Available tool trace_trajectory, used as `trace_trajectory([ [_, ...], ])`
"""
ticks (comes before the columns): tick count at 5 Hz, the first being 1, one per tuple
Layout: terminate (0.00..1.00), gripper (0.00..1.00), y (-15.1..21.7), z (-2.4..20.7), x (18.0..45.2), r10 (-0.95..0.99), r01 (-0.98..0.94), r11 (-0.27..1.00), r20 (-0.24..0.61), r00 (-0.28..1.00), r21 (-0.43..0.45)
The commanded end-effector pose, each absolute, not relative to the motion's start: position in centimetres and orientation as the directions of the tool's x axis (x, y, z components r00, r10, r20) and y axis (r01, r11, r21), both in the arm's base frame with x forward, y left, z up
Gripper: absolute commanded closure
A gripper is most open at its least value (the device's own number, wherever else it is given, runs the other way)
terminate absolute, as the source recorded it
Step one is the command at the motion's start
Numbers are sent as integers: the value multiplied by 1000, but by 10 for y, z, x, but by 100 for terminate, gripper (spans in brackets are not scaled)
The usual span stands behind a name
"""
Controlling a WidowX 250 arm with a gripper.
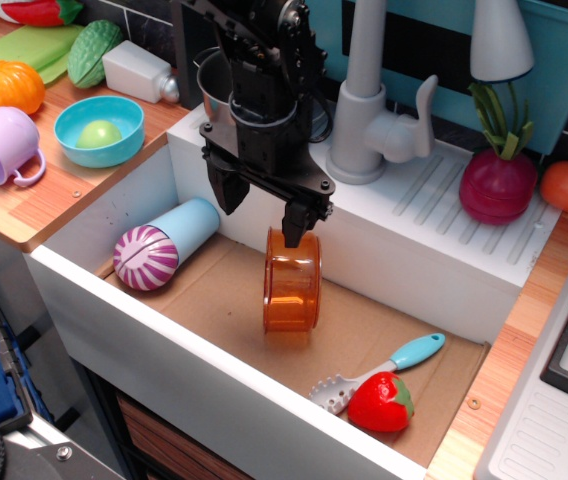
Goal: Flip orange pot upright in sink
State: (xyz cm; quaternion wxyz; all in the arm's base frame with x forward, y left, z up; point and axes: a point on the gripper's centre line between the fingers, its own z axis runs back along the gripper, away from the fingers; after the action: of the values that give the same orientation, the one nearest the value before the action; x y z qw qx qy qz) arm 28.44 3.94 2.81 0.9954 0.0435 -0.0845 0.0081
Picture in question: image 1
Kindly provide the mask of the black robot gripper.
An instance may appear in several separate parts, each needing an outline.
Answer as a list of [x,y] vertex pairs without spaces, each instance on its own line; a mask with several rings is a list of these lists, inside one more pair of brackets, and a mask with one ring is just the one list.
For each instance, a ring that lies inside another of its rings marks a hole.
[[335,184],[309,152],[312,100],[323,60],[252,64],[227,59],[234,124],[206,122],[203,158],[219,207],[231,215],[252,186],[285,203],[286,248],[297,248],[332,213]]

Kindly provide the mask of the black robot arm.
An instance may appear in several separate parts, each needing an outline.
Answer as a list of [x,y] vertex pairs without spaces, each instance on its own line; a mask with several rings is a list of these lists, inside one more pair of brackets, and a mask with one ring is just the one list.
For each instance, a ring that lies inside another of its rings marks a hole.
[[218,205],[232,214],[251,186],[285,203],[285,245],[297,247],[326,220],[335,184],[313,160],[309,146],[325,140],[333,121],[313,132],[326,52],[316,44],[303,1],[188,1],[213,26],[230,67],[231,124],[210,120],[199,133],[209,183]]

